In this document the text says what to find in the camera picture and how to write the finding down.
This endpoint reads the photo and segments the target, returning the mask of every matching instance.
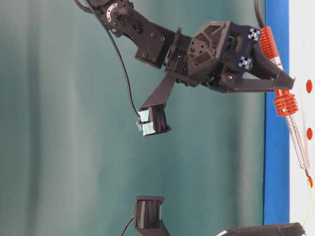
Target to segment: black robotic arm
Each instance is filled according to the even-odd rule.
[[[144,136],[170,130],[164,109],[175,83],[223,93],[266,92],[294,85],[294,79],[264,56],[261,31],[254,27],[210,21],[189,37],[180,28],[173,32],[148,21],[129,0],[86,3],[84,10],[93,13],[106,30],[137,45],[136,59],[159,69],[165,66],[165,78],[139,109],[137,124]],[[246,72],[259,79],[243,78]]]

